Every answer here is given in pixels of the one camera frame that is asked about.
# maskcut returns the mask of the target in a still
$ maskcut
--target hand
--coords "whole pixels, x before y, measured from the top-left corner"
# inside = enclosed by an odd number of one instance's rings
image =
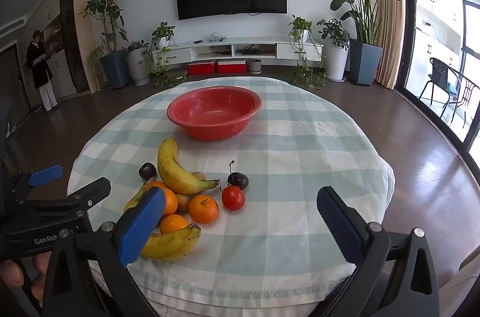
[[[51,252],[36,255],[33,263],[40,275],[32,283],[32,294],[40,301],[42,305],[43,288],[45,287],[45,275],[49,266]],[[11,260],[0,262],[0,275],[10,288],[18,288],[23,286],[23,273],[20,267]]]

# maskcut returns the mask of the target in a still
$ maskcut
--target checkered tablecloth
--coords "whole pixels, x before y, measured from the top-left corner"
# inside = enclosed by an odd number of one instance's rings
[[[167,119],[166,109],[177,96],[213,85],[251,89],[262,98],[262,109],[235,137],[196,141]],[[381,223],[392,198],[392,168],[338,107],[275,79],[217,78],[149,97],[85,145],[68,192],[102,176],[112,184],[110,196],[89,211],[94,229],[118,220],[142,186],[138,168],[146,161],[156,164],[158,147],[170,136],[177,138],[185,169],[222,178],[225,185],[229,162],[235,160],[234,170],[248,175],[250,185],[238,212],[223,209],[218,189],[209,192],[220,202],[219,218],[202,226],[200,241],[184,259],[166,263],[141,257],[129,265],[147,297],[163,305],[216,316],[321,301],[353,266],[317,211],[318,190],[331,185],[367,222]]]

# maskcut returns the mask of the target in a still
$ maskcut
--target woman standing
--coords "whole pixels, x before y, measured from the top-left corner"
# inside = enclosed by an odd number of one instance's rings
[[[35,88],[40,90],[45,110],[50,111],[52,107],[57,105],[55,94],[52,88],[52,72],[47,64],[45,48],[40,42],[42,33],[35,30],[33,33],[33,41],[27,48],[27,64],[32,71],[33,83]]]

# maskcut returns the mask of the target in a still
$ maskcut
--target blue textured pad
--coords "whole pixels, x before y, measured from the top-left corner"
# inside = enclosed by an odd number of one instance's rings
[[[41,187],[44,184],[50,183],[51,181],[58,179],[63,175],[63,168],[61,166],[52,165],[51,167],[42,169],[41,171],[33,172],[28,179],[28,184],[30,187]]]
[[[165,210],[165,193],[161,188],[151,188],[140,200],[138,212],[119,241],[118,257],[124,267],[140,256],[143,246],[157,226]]]
[[[363,262],[363,242],[346,213],[337,205],[325,188],[317,194],[317,208],[332,233],[343,257],[359,266]]]

